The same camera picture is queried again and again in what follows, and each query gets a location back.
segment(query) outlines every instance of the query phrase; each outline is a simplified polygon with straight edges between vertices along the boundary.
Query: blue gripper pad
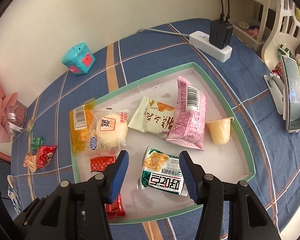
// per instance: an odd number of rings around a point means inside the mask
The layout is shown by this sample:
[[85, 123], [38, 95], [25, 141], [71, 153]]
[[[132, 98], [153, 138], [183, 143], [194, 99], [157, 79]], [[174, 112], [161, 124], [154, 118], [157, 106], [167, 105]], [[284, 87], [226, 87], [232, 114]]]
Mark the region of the blue gripper pad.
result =
[[111, 175], [111, 190], [109, 195], [110, 203], [118, 197], [121, 186], [126, 175], [129, 164], [129, 154], [127, 151], [121, 151], [115, 163], [110, 164], [115, 166], [114, 174]]
[[183, 178], [185, 180], [186, 186], [187, 186], [187, 190], [189, 193], [190, 198], [197, 203], [198, 199], [199, 199], [199, 195], [198, 195], [198, 183], [196, 182], [189, 164], [187, 163], [187, 155], [189, 158], [189, 154], [187, 151], [182, 151], [179, 155], [179, 165], [180, 165], [180, 169], [183, 175]]

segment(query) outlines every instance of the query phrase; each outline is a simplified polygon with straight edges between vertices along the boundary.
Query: metal screw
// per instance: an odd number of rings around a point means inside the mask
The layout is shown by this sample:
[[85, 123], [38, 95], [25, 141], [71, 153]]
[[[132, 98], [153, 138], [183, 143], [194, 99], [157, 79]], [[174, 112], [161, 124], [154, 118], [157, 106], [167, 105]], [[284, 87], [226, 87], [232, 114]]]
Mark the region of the metal screw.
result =
[[245, 180], [240, 180], [240, 185], [242, 186], [242, 187], [247, 187], [248, 186], [248, 182], [246, 182]]
[[68, 187], [69, 181], [64, 180], [63, 182], [60, 183], [61, 187]]
[[204, 178], [205, 178], [206, 180], [213, 180], [213, 175], [207, 173], [207, 174], [204, 176]]
[[98, 173], [94, 176], [95, 179], [103, 179], [105, 176], [103, 175], [103, 173]]

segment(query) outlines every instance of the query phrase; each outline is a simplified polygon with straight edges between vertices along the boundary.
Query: white power strip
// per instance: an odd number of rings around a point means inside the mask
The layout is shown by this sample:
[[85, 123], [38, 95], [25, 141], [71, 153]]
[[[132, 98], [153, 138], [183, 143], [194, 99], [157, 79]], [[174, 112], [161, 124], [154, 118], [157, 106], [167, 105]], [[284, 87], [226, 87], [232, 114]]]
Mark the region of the white power strip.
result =
[[189, 43], [220, 62], [225, 62], [231, 56], [232, 48], [230, 46], [226, 46], [223, 49], [218, 49], [210, 44], [209, 35], [200, 31], [190, 34]]

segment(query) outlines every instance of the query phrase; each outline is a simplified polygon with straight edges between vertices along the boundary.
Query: gray cable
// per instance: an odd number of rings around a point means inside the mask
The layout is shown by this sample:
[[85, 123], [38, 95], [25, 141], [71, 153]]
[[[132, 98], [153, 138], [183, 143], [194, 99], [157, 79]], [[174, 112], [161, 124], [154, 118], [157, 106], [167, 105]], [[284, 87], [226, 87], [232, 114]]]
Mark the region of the gray cable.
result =
[[171, 34], [171, 35], [177, 35], [177, 36], [185, 36], [185, 37], [190, 37], [189, 34], [183, 34], [183, 33], [173, 33], [173, 32], [166, 32], [166, 31], [161, 31], [161, 30], [156, 30], [156, 29], [142, 29], [142, 30], [139, 30], [139, 32], [142, 32], [142, 31], [152, 31], [152, 32], [157, 32], [157, 33], [165, 33], [165, 34]]

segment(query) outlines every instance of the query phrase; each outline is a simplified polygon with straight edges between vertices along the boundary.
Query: blue oval logo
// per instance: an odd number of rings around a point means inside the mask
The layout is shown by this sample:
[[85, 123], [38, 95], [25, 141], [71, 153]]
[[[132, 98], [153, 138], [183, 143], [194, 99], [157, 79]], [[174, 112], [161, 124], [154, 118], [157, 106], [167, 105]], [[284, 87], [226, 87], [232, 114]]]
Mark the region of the blue oval logo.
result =
[[95, 150], [97, 148], [97, 138], [96, 137], [91, 137], [90, 148], [91, 148], [91, 150]]

